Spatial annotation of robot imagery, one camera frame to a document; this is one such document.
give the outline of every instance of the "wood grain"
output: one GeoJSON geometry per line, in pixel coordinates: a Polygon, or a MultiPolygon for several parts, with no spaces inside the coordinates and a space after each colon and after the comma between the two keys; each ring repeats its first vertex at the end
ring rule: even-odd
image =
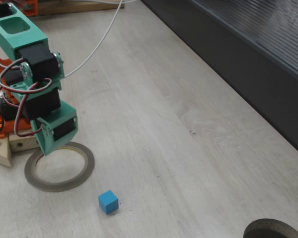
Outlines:
{"type": "Polygon", "coordinates": [[[9,146],[8,136],[0,139],[0,164],[7,167],[12,166],[11,150],[9,146]]]}
{"type": "MultiPolygon", "coordinates": [[[[33,21],[69,72],[113,12],[33,21]]],[[[0,238],[242,238],[260,218],[298,230],[298,151],[141,2],[126,4],[60,95],[77,109],[74,141],[94,153],[94,173],[41,192],[24,178],[30,152],[15,155],[0,166],[0,238]],[[109,216],[97,201],[107,190],[120,202],[109,216]]]]}
{"type": "MultiPolygon", "coordinates": [[[[20,131],[20,133],[29,132],[30,130],[20,131]]],[[[9,134],[9,143],[12,152],[31,150],[39,147],[34,135],[19,137],[13,132],[9,134]]]]}
{"type": "Polygon", "coordinates": [[[40,1],[38,5],[39,15],[50,15],[50,14],[63,14],[73,13],[81,11],[95,11],[95,10],[108,10],[117,9],[118,5],[106,4],[99,2],[90,1],[40,1]]]}

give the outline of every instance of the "blue cube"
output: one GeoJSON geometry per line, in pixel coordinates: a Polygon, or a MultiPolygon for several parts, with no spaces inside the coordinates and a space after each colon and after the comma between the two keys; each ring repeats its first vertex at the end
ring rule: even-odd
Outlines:
{"type": "Polygon", "coordinates": [[[119,207],[118,198],[111,190],[98,196],[98,202],[99,202],[99,206],[101,207],[101,209],[103,209],[103,211],[106,214],[109,214],[117,210],[119,207]]]}

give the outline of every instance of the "dark panel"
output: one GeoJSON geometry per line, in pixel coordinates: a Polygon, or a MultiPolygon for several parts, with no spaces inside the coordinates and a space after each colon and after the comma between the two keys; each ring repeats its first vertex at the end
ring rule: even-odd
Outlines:
{"type": "Polygon", "coordinates": [[[51,92],[27,100],[22,113],[27,120],[34,120],[44,117],[60,107],[59,91],[55,88],[51,92]]]}
{"type": "Polygon", "coordinates": [[[186,0],[143,2],[298,149],[298,72],[211,9],[186,0]]]}

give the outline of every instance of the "white wooden table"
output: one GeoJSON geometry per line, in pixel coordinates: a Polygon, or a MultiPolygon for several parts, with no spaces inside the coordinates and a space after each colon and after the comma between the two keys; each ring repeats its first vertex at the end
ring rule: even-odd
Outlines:
{"type": "MultiPolygon", "coordinates": [[[[68,72],[113,13],[33,21],[68,72]]],[[[48,193],[24,177],[30,152],[16,155],[12,169],[0,165],[0,238],[241,238],[260,218],[298,230],[298,151],[141,2],[126,4],[62,88],[77,109],[74,141],[94,153],[94,173],[48,193]],[[107,190],[120,202],[109,216],[97,200],[107,190]]],[[[61,177],[77,172],[74,158],[56,153],[41,170],[58,163],[61,177]]]]}

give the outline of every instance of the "red wire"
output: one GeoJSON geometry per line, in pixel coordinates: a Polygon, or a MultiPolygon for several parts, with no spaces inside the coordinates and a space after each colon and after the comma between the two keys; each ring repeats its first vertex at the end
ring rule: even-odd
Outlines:
{"type": "Polygon", "coordinates": [[[18,108],[19,106],[18,105],[16,105],[16,104],[13,104],[13,103],[10,103],[10,102],[8,102],[8,100],[7,99],[5,99],[5,97],[3,96],[3,100],[5,101],[5,103],[7,103],[9,106],[12,106],[12,107],[15,107],[15,108],[18,108]]]}
{"type": "MultiPolygon", "coordinates": [[[[36,86],[38,86],[38,85],[39,85],[39,82],[36,82],[36,83],[32,84],[28,88],[28,90],[31,90],[31,89],[35,88],[36,86]]],[[[16,117],[15,117],[15,121],[14,121],[14,133],[17,136],[19,136],[19,137],[26,137],[26,136],[29,136],[29,135],[35,135],[35,134],[37,134],[37,133],[39,133],[39,132],[42,131],[42,128],[39,128],[37,131],[33,131],[33,132],[28,132],[28,133],[24,133],[24,134],[19,134],[18,133],[18,127],[19,127],[19,121],[20,121],[20,117],[21,117],[21,112],[23,110],[24,104],[25,104],[26,99],[28,97],[29,97],[29,94],[24,94],[23,95],[23,98],[22,98],[22,100],[20,102],[19,109],[18,109],[18,112],[17,112],[16,117]]]]}

